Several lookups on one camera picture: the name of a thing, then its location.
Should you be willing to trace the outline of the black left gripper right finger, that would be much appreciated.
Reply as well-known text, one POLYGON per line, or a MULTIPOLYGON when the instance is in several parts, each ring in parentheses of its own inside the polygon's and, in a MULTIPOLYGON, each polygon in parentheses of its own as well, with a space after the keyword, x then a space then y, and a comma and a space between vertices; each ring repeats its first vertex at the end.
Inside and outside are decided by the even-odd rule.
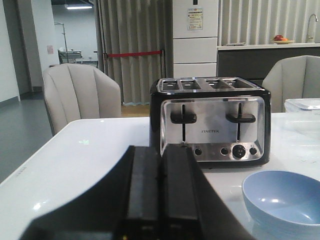
POLYGON ((254 239, 215 192, 190 148, 168 146, 162 169, 162 240, 254 239))

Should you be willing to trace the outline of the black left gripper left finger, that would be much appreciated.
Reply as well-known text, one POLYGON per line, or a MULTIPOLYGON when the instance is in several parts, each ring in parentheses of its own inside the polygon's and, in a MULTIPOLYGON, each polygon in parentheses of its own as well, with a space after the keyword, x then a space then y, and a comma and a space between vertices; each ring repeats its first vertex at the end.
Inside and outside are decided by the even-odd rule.
POLYGON ((95 185, 34 219, 26 240, 159 239, 158 155, 129 146, 95 185))

